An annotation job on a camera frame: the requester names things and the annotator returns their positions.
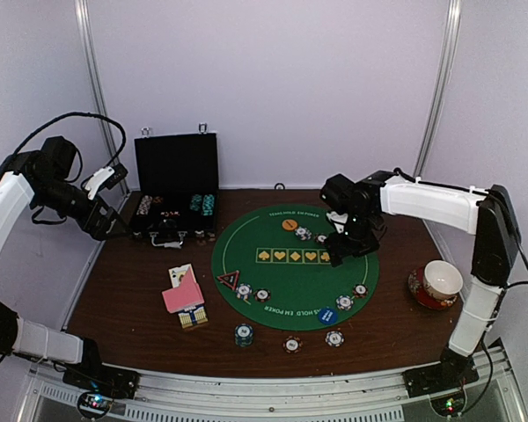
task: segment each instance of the red saucer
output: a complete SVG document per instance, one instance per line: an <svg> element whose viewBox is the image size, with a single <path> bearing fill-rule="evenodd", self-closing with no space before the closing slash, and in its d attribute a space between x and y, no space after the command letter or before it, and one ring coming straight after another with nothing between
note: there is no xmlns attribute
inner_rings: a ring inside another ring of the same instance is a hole
<svg viewBox="0 0 528 422"><path fill-rule="evenodd" d="M408 289L418 303L430 309L442 310L448 309L456 302L458 295L454 295L450 299L445 299L443 301L438 301L430 296L422 285L423 274L424 267L421 267L413 270L408 276Z"/></svg>

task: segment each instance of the white cup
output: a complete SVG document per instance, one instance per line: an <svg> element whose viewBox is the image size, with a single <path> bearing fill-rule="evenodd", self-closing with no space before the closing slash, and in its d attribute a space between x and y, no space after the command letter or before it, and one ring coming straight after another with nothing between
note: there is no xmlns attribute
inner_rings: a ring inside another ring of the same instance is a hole
<svg viewBox="0 0 528 422"><path fill-rule="evenodd" d="M424 290L438 301L450 299L464 286L458 268L446 261L430 261L424 267Z"/></svg>

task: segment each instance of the brown tabletop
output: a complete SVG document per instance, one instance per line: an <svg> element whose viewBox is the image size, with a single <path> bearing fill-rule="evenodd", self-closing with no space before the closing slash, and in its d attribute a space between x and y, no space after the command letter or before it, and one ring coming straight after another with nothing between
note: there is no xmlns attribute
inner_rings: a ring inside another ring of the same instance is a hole
<svg viewBox="0 0 528 422"><path fill-rule="evenodd" d="M219 232L247 212L286 203L324 207L318 191L222 191ZM325 343L326 330L280 331L240 315L217 291L211 274L214 244L193 239L181 251L154 248L147 241L106 242L69 332L94 338L107 363L187 375L343 375L438 360L461 305L434 311L412 298L408 273L440 257L422 221L388 215L385 222L378 287L364 309L337 325L345 336L339 348ZM167 313L161 295L170 288L168 269L186 263L194 266L209 317L207 324L189 331L181 328L176 315ZM254 328L250 347L235 345L233 331L240 323ZM292 334L304 343L301 353L283 351L282 342Z"/></svg>

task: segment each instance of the blue button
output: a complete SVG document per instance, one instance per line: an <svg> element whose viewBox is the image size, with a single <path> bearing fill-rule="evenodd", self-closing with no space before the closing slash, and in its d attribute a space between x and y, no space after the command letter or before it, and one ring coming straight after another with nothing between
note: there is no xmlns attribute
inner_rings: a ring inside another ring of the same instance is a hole
<svg viewBox="0 0 528 422"><path fill-rule="evenodd" d="M319 321L324 325L332 325L338 321L338 314L332 308L323 308L319 311Z"/></svg>

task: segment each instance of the green poker mat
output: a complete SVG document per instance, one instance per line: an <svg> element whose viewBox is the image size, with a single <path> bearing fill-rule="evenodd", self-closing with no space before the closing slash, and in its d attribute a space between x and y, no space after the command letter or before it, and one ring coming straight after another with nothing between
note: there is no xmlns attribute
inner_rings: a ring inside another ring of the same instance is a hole
<svg viewBox="0 0 528 422"><path fill-rule="evenodd" d="M268 327L291 330L320 330L323 308L336 309L341 323L363 308L374 293L379 278L378 256L345 258L332 268L324 246L314 237L329 234L332 226L325 209L307 205L264 207L243 215L218 238L211 269L223 298L243 316ZM295 220L312 232L312 239L300 240L293 231L282 228L284 220ZM248 284L253 293L246 300L217 277L240 271L238 284ZM340 295L353 297L356 284L364 284L368 294L354 297L350 310L336 308ZM254 293L261 288L270 292L266 302L257 302Z"/></svg>

